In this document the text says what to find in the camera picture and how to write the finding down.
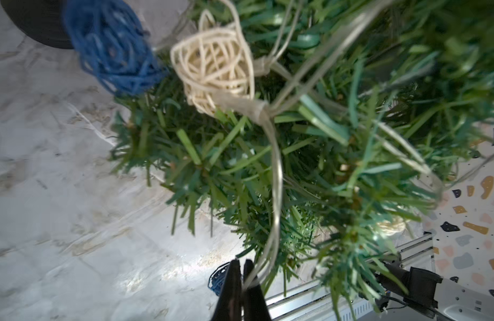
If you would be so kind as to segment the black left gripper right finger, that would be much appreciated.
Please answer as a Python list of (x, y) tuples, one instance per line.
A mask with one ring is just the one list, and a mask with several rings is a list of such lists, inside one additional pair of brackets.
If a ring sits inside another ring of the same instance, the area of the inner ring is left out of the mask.
[(247, 259), (244, 264), (244, 277), (253, 276), (251, 286), (243, 294), (243, 310), (245, 321), (271, 321), (270, 313), (266, 305), (263, 291), (257, 282), (258, 277), (254, 273), (254, 263)]

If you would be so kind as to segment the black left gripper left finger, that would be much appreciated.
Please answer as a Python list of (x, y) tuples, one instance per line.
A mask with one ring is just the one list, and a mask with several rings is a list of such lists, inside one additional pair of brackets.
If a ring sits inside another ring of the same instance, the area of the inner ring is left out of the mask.
[(219, 297), (211, 321), (242, 319), (242, 275), (237, 259), (215, 270), (209, 277), (209, 289)]

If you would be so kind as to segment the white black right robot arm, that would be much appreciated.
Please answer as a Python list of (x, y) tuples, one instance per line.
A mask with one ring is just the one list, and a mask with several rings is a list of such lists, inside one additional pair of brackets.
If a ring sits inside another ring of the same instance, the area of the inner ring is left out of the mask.
[(402, 297), (403, 305), (432, 320), (494, 320), (494, 297), (469, 290), (421, 268), (404, 270), (386, 263), (376, 280)]

